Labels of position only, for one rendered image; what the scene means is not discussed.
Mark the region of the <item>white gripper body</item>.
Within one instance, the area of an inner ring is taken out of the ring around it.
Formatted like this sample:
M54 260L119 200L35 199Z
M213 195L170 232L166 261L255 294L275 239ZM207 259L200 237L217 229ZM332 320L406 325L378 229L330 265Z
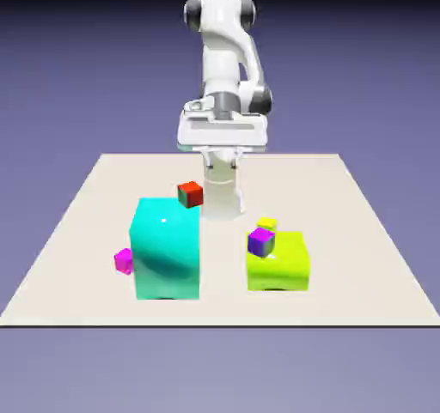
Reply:
M267 118L232 112L231 120L216 120L212 111L180 114L177 143L180 149L264 149L268 142Z

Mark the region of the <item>small red cube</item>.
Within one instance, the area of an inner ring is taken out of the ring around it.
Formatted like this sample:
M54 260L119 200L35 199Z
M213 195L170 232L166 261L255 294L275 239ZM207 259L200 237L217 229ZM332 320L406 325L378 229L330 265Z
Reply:
M203 187L195 181L189 181L177 186L179 202L190 209L203 204Z

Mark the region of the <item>small purple cube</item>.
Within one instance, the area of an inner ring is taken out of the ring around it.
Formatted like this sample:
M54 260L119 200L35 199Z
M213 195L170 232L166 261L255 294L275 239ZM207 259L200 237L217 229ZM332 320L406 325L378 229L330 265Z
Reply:
M247 251L260 258L267 257L274 249L275 235L273 231L257 227L247 235Z

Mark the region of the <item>small magenta cube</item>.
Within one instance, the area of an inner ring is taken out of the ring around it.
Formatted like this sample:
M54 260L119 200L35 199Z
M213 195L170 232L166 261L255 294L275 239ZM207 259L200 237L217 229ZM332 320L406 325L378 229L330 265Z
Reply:
M125 275L133 272L131 249L124 248L113 256L115 269Z

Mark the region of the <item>large cyan box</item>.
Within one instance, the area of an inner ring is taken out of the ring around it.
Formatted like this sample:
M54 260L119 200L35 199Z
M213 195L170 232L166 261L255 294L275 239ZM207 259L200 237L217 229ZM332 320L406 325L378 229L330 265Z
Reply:
M143 197L129 229L136 297L197 300L199 209L175 197Z

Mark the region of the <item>large yellow-green box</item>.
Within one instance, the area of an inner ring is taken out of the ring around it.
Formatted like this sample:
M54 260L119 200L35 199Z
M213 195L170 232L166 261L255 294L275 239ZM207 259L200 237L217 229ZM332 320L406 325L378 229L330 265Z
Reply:
M310 258L301 232L280 231L275 246L262 258L246 254L249 291L305 291L309 288Z

